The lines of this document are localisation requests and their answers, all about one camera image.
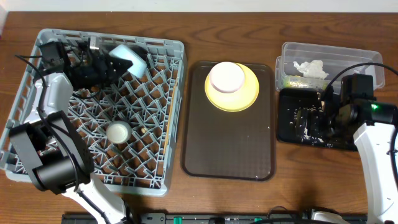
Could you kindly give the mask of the light blue bowl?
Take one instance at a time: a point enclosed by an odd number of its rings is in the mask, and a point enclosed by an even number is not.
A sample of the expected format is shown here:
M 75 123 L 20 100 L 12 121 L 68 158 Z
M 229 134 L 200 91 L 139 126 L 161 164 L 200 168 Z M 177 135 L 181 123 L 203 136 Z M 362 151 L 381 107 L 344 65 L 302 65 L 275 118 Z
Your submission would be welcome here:
M 135 53 L 128 46 L 121 44 L 109 52 L 112 57 L 129 60 L 132 65 L 128 68 L 128 72 L 134 75 L 136 78 L 142 78 L 147 68 L 146 61 L 142 59 L 137 53 Z

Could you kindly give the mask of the white paper cup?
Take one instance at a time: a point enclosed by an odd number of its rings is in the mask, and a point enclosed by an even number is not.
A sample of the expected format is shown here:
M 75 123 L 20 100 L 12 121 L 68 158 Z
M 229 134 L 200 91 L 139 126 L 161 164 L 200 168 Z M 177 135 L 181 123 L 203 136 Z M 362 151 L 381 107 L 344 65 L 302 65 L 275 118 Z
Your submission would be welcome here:
M 132 134 L 132 128 L 125 121 L 112 122 L 107 130 L 106 137 L 113 144 L 122 144 L 129 140 Z

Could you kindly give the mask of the yellow plate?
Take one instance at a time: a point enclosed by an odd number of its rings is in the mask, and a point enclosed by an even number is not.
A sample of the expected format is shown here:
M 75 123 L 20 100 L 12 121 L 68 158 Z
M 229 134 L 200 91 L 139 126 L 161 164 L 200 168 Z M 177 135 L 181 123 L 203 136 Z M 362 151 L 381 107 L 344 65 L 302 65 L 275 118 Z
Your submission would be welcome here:
M 205 79 L 205 93 L 208 100 L 217 108 L 227 112 L 238 112 L 249 108 L 259 95 L 259 81 L 254 72 L 247 66 L 238 64 L 244 74 L 244 85 L 234 93 L 221 93 L 210 84 L 208 73 Z

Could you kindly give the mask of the colourful snack wrapper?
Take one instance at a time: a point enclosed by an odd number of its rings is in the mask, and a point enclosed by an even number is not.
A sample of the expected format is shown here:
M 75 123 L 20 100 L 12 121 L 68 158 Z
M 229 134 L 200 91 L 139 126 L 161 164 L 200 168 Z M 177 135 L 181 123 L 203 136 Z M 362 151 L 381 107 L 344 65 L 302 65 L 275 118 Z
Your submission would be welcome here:
M 319 80 L 298 76 L 287 76 L 282 81 L 282 88 L 313 88 L 325 89 L 328 85 L 327 80 Z

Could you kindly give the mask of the white paper napkin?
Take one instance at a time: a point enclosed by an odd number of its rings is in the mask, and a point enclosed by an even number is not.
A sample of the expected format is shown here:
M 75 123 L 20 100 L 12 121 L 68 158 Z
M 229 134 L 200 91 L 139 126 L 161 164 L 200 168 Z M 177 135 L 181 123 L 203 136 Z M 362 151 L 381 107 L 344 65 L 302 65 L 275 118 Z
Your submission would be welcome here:
M 323 70 L 323 62 L 321 60 L 312 60 L 311 62 L 303 62 L 301 64 L 294 61 L 294 67 L 302 73 L 305 78 L 324 80 L 328 76 L 328 73 Z

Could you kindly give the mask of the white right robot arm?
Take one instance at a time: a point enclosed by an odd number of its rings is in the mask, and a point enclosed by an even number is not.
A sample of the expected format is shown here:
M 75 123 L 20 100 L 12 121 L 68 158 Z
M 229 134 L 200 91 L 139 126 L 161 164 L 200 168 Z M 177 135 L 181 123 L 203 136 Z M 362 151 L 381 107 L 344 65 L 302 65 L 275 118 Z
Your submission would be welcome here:
M 378 103 L 373 77 L 341 79 L 337 109 L 326 109 L 324 135 L 353 143 L 361 159 L 368 199 L 368 223 L 397 223 L 397 106 Z

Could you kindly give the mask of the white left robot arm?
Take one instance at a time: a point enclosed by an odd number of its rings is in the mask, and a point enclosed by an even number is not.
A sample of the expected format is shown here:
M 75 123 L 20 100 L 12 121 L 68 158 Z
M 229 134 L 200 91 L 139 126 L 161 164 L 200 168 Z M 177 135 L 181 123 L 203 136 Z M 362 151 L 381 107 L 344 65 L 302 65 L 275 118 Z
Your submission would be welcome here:
M 10 129 L 9 140 L 40 191 L 51 191 L 79 203 L 98 223 L 134 223 L 128 204 L 96 176 L 87 143 L 67 116 L 76 90 L 103 86 L 124 75 L 133 62 L 79 43 L 74 48 L 53 41 L 39 46 L 42 68 L 33 66 L 38 79 L 35 98 L 26 119 Z

